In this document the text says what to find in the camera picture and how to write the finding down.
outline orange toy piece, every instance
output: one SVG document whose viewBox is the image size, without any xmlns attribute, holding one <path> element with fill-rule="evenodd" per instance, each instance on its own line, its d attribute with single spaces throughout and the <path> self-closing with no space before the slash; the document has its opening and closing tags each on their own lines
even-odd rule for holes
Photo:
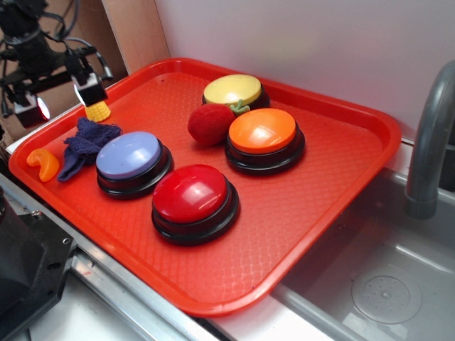
<svg viewBox="0 0 455 341">
<path fill-rule="evenodd" d="M 27 165 L 30 167 L 40 166 L 39 177 L 42 182 L 47 182 L 57 174 L 60 167 L 58 159 L 47 149 L 38 148 L 27 157 Z"/>
</svg>

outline button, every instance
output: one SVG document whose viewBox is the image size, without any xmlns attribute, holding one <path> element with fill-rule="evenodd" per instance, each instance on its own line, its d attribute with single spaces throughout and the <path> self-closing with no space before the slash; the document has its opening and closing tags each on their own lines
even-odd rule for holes
<svg viewBox="0 0 455 341">
<path fill-rule="evenodd" d="M 97 155 L 97 183 L 112 199 L 136 199 L 150 194 L 173 169 L 171 151 L 143 131 L 111 140 Z"/>
<path fill-rule="evenodd" d="M 237 190 L 216 168 L 186 166 L 156 186 L 151 221 L 161 237 L 177 245 L 199 245 L 226 233 L 240 212 Z"/>
</svg>

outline sink drain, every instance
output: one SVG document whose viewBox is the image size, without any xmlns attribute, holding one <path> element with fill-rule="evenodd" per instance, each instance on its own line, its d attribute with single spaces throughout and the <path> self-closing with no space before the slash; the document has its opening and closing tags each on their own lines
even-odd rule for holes
<svg viewBox="0 0 455 341">
<path fill-rule="evenodd" d="M 413 318 L 422 304 L 422 294 L 414 279 L 386 266 L 361 274 L 354 281 L 352 295 L 363 315 L 386 324 Z"/>
</svg>

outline blue button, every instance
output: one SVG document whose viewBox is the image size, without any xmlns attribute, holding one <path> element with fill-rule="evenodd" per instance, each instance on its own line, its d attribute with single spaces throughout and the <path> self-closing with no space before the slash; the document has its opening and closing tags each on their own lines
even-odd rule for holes
<svg viewBox="0 0 455 341">
<path fill-rule="evenodd" d="M 160 153 L 160 143 L 154 135 L 137 131 L 107 143 L 98 153 L 96 164 L 104 177 L 123 180 L 150 169 Z"/>
</svg>

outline red button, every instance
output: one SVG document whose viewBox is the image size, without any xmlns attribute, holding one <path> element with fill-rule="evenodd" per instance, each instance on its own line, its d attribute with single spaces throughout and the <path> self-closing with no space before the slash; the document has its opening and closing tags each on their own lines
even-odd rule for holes
<svg viewBox="0 0 455 341">
<path fill-rule="evenodd" d="M 189 224 L 218 210 L 228 193 L 224 175 L 214 167 L 192 165 L 174 170 L 155 187 L 153 204 L 166 220 Z"/>
</svg>

